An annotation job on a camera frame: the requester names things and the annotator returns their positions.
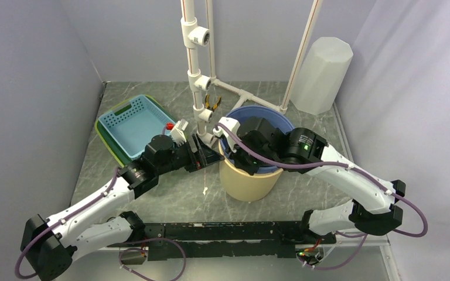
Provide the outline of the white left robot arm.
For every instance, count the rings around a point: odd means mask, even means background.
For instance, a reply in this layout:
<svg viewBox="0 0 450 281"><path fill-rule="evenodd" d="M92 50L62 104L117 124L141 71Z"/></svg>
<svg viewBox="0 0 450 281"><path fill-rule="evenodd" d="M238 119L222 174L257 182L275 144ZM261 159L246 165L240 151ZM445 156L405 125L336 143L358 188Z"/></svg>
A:
<svg viewBox="0 0 450 281"><path fill-rule="evenodd" d="M99 248L139 245L147 235L145 224L133 211L103 224L97 221L156 187L165 173L179 169L192 173L223 159L196 135L180 144L167 135L154 136L139 158L116 168L112 179L88 197L47 218L35 215L27 220L15 276L53 280L74 261Z"/></svg>

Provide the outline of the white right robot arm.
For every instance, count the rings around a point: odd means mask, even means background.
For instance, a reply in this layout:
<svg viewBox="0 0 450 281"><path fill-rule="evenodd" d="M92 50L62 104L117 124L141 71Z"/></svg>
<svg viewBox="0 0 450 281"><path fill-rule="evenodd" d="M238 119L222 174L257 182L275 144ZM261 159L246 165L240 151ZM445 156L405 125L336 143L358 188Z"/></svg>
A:
<svg viewBox="0 0 450 281"><path fill-rule="evenodd" d="M402 224L403 210L396 203L404 195L405 184L368 174L310 129L282 130L255 116L244 122L224 117L214 134L228 142L237 169L252 175L262 166L276 166L323 180L350 197L336 207L305 211L299 234L307 243L351 228L382 236Z"/></svg>

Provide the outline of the white octagonal plastic container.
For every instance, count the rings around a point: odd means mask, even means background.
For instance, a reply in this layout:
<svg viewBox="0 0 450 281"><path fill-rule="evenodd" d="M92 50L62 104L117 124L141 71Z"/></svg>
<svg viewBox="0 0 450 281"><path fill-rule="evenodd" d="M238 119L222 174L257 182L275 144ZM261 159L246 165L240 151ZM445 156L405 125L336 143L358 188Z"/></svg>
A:
<svg viewBox="0 0 450 281"><path fill-rule="evenodd" d="M352 58L350 44L339 38L314 41L292 86L290 101L295 108L312 115L330 110Z"/></svg>

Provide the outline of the blue and cream bucket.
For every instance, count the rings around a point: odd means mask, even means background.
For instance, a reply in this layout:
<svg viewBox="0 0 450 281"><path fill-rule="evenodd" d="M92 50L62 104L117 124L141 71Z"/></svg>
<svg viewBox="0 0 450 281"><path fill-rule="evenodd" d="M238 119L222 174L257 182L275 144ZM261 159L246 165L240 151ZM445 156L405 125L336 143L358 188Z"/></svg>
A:
<svg viewBox="0 0 450 281"><path fill-rule="evenodd" d="M266 119L272 126L275 128L278 128L283 133L287 133L293 129L295 129L294 124L283 114L279 113L278 111L264 107L261 105L248 105L239 107L236 109L231 110L229 113L224 115L227 118L236 119L239 121L240 125L242 125L246 120L248 120L250 117L258 117L258 118L264 118ZM230 152L227 153L226 150L228 149L228 143L226 139L220 140L219 148L222 149L222 151L225 153L226 158L229 159ZM274 173L279 168L275 166L262 166L258 169L258 174L268 174L268 173Z"/></svg>

